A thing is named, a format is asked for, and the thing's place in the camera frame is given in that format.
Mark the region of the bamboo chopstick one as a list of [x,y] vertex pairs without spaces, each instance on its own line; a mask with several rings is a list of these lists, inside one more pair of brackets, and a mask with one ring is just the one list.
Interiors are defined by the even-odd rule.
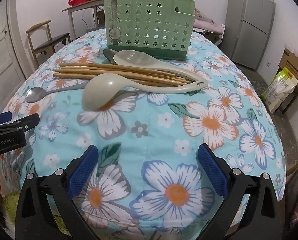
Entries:
[[104,63],[60,63],[60,67],[89,67],[89,68],[99,68],[102,70],[121,70],[126,72],[134,73],[146,73],[146,74],[157,74],[165,75],[168,77],[176,77],[176,74],[172,74],[162,70],[154,70],[148,68],[132,67],[132,66],[122,66],[118,64],[104,64]]

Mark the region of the pink rolled bedding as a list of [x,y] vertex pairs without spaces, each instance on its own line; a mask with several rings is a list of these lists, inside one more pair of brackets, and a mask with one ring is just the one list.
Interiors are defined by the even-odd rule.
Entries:
[[203,29],[206,31],[211,31],[216,34],[222,35],[225,31],[225,25],[217,25],[214,20],[207,17],[205,14],[203,14],[200,10],[197,8],[194,9],[194,27]]

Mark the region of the floral blue tablecloth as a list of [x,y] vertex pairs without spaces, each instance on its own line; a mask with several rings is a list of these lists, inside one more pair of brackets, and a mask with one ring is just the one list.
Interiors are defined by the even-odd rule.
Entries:
[[74,199],[102,239],[195,239],[220,207],[197,162],[208,144],[232,168],[270,174],[276,196],[285,188],[285,157],[274,123],[246,76],[207,38],[193,33],[185,68],[208,81],[199,93],[163,95],[129,89],[103,108],[86,112],[82,90],[47,95],[28,103],[33,87],[46,91],[81,83],[56,79],[60,63],[101,63],[106,32],[93,31],[52,55],[6,106],[14,119],[37,113],[39,124],[24,148],[2,156],[0,172],[17,192],[25,176],[48,176],[90,146],[99,162]]

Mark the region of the silver refrigerator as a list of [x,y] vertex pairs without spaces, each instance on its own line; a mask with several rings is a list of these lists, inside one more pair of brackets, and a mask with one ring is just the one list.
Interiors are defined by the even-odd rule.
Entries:
[[221,51],[231,61],[257,70],[274,16],[274,0],[229,0]]

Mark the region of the bamboo chopstick three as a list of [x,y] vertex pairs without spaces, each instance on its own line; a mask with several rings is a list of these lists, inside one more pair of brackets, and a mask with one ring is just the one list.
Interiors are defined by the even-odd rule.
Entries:
[[95,70],[92,72],[92,71],[88,71],[87,69],[82,69],[81,72],[74,72],[73,69],[72,70],[69,69],[69,71],[67,69],[61,69],[57,73],[71,73],[71,74],[84,74],[84,75],[118,74],[118,75],[122,76],[121,74],[123,72],[104,72],[102,70],[101,71]]

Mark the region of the cream plastic ladle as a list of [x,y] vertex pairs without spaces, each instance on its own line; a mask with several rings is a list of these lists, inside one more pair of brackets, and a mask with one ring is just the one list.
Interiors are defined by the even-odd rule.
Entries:
[[105,73],[94,77],[87,83],[82,93],[81,104],[85,111],[98,110],[125,88],[135,88],[148,93],[184,94],[201,90],[207,86],[208,81],[200,79],[178,87],[155,87],[142,85],[118,74]]

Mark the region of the bamboo chopstick two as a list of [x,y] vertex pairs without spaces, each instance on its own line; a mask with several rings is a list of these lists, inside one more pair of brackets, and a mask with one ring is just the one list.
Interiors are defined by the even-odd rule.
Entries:
[[[52,71],[53,72],[58,72],[58,71],[60,71],[61,69],[67,69],[68,71],[69,71],[69,69],[70,70],[72,70],[73,69],[73,71],[74,72],[81,72],[81,70],[82,69],[87,69],[88,71],[95,71],[95,70],[102,70],[102,69],[94,69],[94,68],[78,68],[78,67],[68,67],[68,68],[54,68],[54,69],[52,69]],[[104,71],[104,72],[126,72],[126,71],[120,71],[120,70],[102,70],[102,71]],[[145,75],[150,75],[150,76],[158,76],[158,77],[168,77],[168,76],[165,76],[165,75],[157,75],[157,74],[146,74],[146,73],[144,73]],[[176,78],[176,79],[180,79],[180,80],[186,80],[186,81],[189,81],[188,79],[185,79],[185,78],[183,78],[183,77],[178,77],[178,76],[176,76],[176,77],[174,77],[174,78]]]

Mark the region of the bamboo chopstick five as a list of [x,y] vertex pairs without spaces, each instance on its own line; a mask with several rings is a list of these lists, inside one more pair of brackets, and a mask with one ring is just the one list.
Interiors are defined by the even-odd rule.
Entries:
[[163,83],[163,84],[175,85],[175,86],[188,85],[188,84],[192,83],[192,81],[180,80],[180,79],[176,79],[176,78],[149,76],[149,75],[129,73],[129,72],[123,72],[121,75],[123,77],[129,78],[129,79]]

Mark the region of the metal spoon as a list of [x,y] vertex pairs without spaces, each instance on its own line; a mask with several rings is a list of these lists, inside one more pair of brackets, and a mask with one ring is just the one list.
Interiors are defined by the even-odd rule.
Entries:
[[81,83],[78,85],[73,85],[65,88],[58,88],[50,91],[46,91],[40,87],[33,87],[32,89],[28,90],[25,96],[25,101],[28,103],[34,103],[42,100],[49,94],[59,93],[59,92],[66,92],[68,90],[77,90],[77,89],[84,89],[87,83]]

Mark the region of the yellow green rice bag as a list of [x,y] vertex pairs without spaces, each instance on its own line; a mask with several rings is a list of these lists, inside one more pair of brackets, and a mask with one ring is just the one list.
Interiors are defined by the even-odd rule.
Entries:
[[297,78],[284,67],[281,69],[269,87],[260,95],[269,113],[274,113],[282,102],[294,91],[298,84]]

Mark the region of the bamboo chopstick four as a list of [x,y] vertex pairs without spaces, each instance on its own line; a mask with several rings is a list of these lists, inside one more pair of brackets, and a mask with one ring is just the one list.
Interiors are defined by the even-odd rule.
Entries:
[[83,80],[91,80],[94,77],[105,77],[104,74],[100,75],[84,75],[84,74],[71,74],[71,73],[56,73],[54,77],[68,78],[68,79],[83,79]]

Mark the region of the dark green plastic spoon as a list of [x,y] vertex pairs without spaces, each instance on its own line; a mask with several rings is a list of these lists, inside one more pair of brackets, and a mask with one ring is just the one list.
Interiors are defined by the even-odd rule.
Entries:
[[104,49],[103,50],[103,55],[104,57],[107,59],[107,61],[109,61],[111,64],[116,64],[115,60],[114,60],[114,55],[116,54],[116,51],[113,49]]

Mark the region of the bamboo chopstick six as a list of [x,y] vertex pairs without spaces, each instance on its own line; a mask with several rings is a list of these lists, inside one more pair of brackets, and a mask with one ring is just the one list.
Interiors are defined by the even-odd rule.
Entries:
[[137,80],[137,79],[131,79],[131,81],[134,81],[134,82],[139,83],[141,85],[155,86],[155,87],[178,87],[179,86],[177,84],[158,83],[158,82],[153,82],[153,81]]

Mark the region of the brown cardboard box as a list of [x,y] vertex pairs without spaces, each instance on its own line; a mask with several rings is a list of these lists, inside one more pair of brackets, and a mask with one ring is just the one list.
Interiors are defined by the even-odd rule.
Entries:
[[298,80],[298,57],[287,48],[284,49],[283,55],[278,65],[281,69],[286,67]]

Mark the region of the white door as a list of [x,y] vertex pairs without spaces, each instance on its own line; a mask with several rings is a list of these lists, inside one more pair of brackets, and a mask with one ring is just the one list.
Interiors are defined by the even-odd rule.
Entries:
[[7,21],[7,0],[0,2],[0,113],[25,81],[14,53]]

